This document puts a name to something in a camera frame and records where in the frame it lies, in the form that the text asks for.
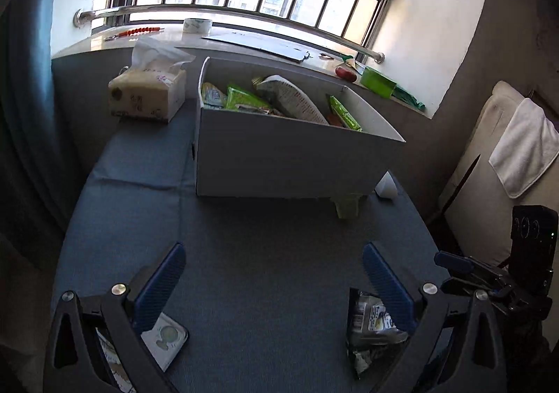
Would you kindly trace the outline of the black silver snack bag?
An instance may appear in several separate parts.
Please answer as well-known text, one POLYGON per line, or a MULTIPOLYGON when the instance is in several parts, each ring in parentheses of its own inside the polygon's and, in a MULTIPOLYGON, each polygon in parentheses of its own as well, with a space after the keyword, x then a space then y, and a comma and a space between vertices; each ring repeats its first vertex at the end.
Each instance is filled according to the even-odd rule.
POLYGON ((356 380, 393 358, 408 339, 408 333, 396 327, 379 297, 350 288, 346 353, 356 380))

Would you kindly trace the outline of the lime green small snack bag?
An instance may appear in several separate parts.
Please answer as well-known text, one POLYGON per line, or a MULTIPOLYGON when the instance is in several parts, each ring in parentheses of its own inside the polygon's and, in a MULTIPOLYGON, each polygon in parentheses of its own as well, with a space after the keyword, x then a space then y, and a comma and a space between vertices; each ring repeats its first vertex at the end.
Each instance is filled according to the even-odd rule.
POLYGON ((339 119, 339 126, 343 126, 353 131, 362 132, 363 128, 357 122, 357 119, 350 114, 349 110, 343 106, 341 101, 334 97, 333 95, 328 96, 328 102, 331 109, 332 116, 330 117, 331 124, 334 124, 334 117, 339 119))

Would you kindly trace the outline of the pale yellow chip bag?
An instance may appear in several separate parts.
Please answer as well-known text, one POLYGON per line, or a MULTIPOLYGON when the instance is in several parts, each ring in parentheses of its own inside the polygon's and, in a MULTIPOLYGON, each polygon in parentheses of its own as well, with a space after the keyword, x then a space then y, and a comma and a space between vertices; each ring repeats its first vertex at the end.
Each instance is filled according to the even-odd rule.
POLYGON ((213 83, 205 82, 201 87, 201 95, 204 105, 214 108, 225 108, 227 95, 219 90, 213 83))

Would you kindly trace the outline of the green seaweed snack bag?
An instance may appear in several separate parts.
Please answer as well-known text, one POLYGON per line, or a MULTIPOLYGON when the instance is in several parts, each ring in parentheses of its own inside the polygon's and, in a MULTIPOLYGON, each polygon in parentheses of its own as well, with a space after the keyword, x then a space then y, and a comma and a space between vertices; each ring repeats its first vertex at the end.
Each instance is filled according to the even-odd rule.
POLYGON ((227 87, 225 109, 245 112, 268 112, 273 109, 273 106, 241 86, 229 85, 227 87))

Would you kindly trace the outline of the white printed tall snack bag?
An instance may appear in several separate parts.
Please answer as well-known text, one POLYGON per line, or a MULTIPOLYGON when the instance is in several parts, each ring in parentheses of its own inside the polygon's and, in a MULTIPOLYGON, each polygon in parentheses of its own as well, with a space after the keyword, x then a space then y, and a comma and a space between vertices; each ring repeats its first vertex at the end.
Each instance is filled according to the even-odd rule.
POLYGON ((313 101, 294 83, 279 75, 252 79, 255 93, 279 112, 293 119, 328 125, 313 101))

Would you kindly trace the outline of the smartphone with white case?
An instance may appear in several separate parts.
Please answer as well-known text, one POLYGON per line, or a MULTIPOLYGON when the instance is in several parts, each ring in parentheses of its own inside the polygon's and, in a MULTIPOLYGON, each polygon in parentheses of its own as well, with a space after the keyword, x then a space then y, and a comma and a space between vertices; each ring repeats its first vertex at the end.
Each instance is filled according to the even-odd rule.
MULTIPOLYGON (((112 375, 121 392, 135 392, 133 385, 109 339, 99 330, 97 338, 112 375)), ((166 313, 160 313, 151 330, 141 333, 141 338, 156 360, 160 369, 166 371, 170 364, 189 340, 189 332, 166 313)))

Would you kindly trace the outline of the white remote device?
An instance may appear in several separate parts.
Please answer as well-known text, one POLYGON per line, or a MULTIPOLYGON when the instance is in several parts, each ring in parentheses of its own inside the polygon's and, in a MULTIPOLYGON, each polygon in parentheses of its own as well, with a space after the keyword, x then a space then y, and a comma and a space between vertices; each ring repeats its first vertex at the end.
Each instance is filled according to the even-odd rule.
POLYGON ((398 197, 398 188, 390 172, 386 172, 374 189, 382 199, 394 200, 398 197))

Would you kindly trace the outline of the blue table cloth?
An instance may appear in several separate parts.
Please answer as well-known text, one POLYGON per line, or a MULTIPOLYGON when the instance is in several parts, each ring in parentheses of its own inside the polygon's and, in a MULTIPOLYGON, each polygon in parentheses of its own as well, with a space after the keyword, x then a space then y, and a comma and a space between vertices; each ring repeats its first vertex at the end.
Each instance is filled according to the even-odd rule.
POLYGON ((367 392, 345 351, 350 288, 370 290, 362 252, 378 242, 416 278, 446 273, 400 192, 364 199, 345 222, 327 200, 201 198, 194 103, 168 124, 123 121, 82 189, 53 293, 102 294, 172 242, 187 265, 166 313, 189 330, 169 369, 183 392, 367 392))

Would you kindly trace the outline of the white towel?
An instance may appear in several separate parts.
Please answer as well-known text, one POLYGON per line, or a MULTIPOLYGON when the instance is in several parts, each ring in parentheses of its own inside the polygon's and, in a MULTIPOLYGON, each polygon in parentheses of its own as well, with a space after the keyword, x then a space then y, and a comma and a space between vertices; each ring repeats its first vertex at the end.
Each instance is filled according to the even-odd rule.
POLYGON ((544 110, 525 98, 489 157, 509 198, 520 197, 558 158, 558 132, 544 110))

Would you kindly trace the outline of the white cardboard box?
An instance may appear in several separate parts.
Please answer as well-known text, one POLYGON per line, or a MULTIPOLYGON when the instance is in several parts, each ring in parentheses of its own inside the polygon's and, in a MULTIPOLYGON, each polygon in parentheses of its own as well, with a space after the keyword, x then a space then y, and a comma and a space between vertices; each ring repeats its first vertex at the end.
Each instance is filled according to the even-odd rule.
POLYGON ((321 113, 336 97, 361 130, 300 119, 214 109, 199 99, 195 189, 200 196, 331 198, 371 194, 406 144, 402 135, 347 83, 267 59, 205 58, 199 83, 220 90, 278 75, 321 113))

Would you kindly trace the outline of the green plastic bag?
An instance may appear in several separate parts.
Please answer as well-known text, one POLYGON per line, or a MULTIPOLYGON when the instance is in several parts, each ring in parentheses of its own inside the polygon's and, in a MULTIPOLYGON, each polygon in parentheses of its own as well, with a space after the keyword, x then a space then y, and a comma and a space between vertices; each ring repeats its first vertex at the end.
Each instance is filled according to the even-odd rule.
MULTIPOLYGON (((357 79, 354 83, 360 83, 361 74, 362 74, 364 68, 367 67, 367 66, 363 66, 361 68, 358 68, 356 62, 354 61, 354 58, 350 55, 342 54, 341 59, 342 59, 342 64, 338 65, 337 67, 343 66, 343 67, 347 67, 347 68, 350 68, 351 70, 353 70, 357 75, 357 79)), ((420 112, 425 112, 426 111, 426 106, 423 103, 421 103, 414 96, 409 94, 405 89, 403 89, 402 86, 399 86, 398 84, 394 88, 394 92, 393 92, 391 98, 395 98, 395 99, 397 99, 397 100, 399 100, 399 101, 401 101, 401 102, 419 110, 420 112)))

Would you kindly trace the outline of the green tape roll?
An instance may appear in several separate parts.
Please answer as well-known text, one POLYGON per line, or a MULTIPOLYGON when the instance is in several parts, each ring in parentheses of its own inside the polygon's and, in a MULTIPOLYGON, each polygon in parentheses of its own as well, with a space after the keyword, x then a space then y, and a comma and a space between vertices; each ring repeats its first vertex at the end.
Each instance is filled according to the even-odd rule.
POLYGON ((384 99, 390 99, 394 88, 397 86, 397 83, 372 67, 364 68, 360 83, 363 87, 384 99))

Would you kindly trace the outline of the red small object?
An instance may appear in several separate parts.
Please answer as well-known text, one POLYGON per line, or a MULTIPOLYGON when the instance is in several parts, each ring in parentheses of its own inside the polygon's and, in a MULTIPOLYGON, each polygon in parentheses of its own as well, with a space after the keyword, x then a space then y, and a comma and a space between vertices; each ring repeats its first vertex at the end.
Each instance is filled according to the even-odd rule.
POLYGON ((339 66, 334 70, 336 76, 345 82, 354 83, 357 79, 356 73, 350 68, 339 66))

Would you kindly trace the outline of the clear tape roll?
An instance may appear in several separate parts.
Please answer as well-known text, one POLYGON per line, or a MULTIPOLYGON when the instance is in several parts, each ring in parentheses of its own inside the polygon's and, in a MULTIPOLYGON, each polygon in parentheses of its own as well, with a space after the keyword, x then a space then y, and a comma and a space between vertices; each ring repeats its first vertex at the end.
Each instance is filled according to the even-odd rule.
POLYGON ((182 31, 185 35, 209 35, 212 21, 205 18, 186 18, 183 21, 182 31))

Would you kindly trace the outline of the steel window rail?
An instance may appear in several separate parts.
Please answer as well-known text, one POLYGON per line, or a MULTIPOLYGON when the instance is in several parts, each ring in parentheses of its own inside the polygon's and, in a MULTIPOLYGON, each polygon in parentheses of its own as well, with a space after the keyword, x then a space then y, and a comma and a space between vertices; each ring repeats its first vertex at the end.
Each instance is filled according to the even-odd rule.
POLYGON ((233 29, 248 31, 263 31, 265 34, 276 34, 268 28, 258 27, 256 22, 273 24, 281 26, 281 28, 292 29, 296 32, 305 32, 308 35, 314 35, 339 46, 344 46, 352 51, 359 52, 364 56, 371 58, 375 63, 382 64, 386 60, 383 52, 373 51, 358 43, 350 41, 342 36, 331 34, 317 27, 313 27, 304 23, 296 22, 290 18, 284 18, 274 15, 265 15, 260 12, 246 11, 223 6, 205 6, 196 4, 152 4, 152 5, 123 5, 100 10, 77 10, 73 15, 73 25, 80 29, 85 24, 99 18, 118 17, 127 15, 152 15, 152 14, 176 13, 190 17, 201 17, 202 15, 225 17, 225 21, 218 20, 217 23, 223 26, 231 26, 233 29))

